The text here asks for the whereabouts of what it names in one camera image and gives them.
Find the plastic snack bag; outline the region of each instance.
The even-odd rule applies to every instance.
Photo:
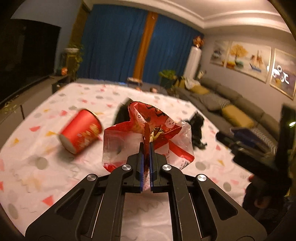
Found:
[[[165,155],[168,164],[180,170],[193,162],[191,126],[187,122],[176,123],[161,110],[141,102],[131,102],[128,112],[130,121],[104,131],[102,163],[107,171],[125,164],[128,156],[138,153],[140,143],[144,142],[145,176],[149,177],[150,141],[156,153]]]

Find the red cup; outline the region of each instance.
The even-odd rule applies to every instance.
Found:
[[[71,153],[77,154],[90,145],[103,131],[102,124],[95,113],[80,110],[64,127],[59,135],[62,145]]]

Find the black television screen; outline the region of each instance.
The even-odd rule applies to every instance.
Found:
[[[54,72],[60,27],[9,19],[0,34],[0,107]]]

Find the framed painting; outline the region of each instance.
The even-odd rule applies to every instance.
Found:
[[[216,40],[214,42],[213,52],[210,59],[211,64],[224,66],[227,57],[227,51],[229,48],[229,43],[230,41],[225,40]]]
[[[292,100],[296,87],[296,57],[279,49],[274,50],[270,85]]]
[[[271,60],[271,47],[233,41],[226,67],[266,83]]]

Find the white bedsheet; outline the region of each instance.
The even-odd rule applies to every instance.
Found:
[[[52,95],[21,123],[0,152],[0,202],[21,233],[89,173],[108,174],[101,163],[102,141],[74,156],[60,145],[57,133],[80,108],[95,112],[104,127],[111,126],[118,104],[127,97],[154,105],[177,122],[197,111],[189,102],[118,85],[71,83]],[[205,118],[202,141],[207,147],[196,149],[194,162],[182,171],[192,176],[204,173],[242,204],[250,174],[234,164],[230,150],[215,140],[217,131]],[[127,194],[121,240],[172,240],[167,194]]]

